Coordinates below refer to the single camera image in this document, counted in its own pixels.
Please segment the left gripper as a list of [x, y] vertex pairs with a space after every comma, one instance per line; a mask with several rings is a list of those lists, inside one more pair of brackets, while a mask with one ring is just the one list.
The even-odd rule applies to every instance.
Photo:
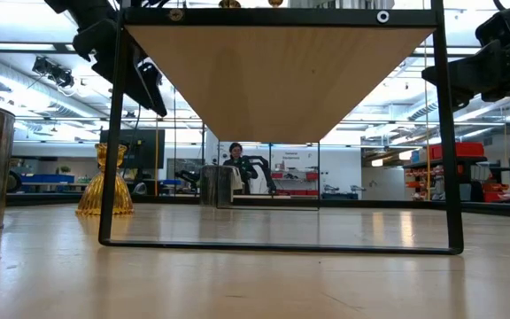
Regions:
[[[113, 83], [113, 60], [117, 38], [117, 12], [106, 0], [45, 0], [56, 13], [68, 12], [77, 26], [72, 46], [76, 53], [94, 64], [91, 69]], [[166, 106], [158, 86], [162, 74], [157, 67], [146, 61], [147, 57], [133, 44], [127, 52], [125, 93], [142, 107], [152, 110], [160, 117], [167, 115]]]

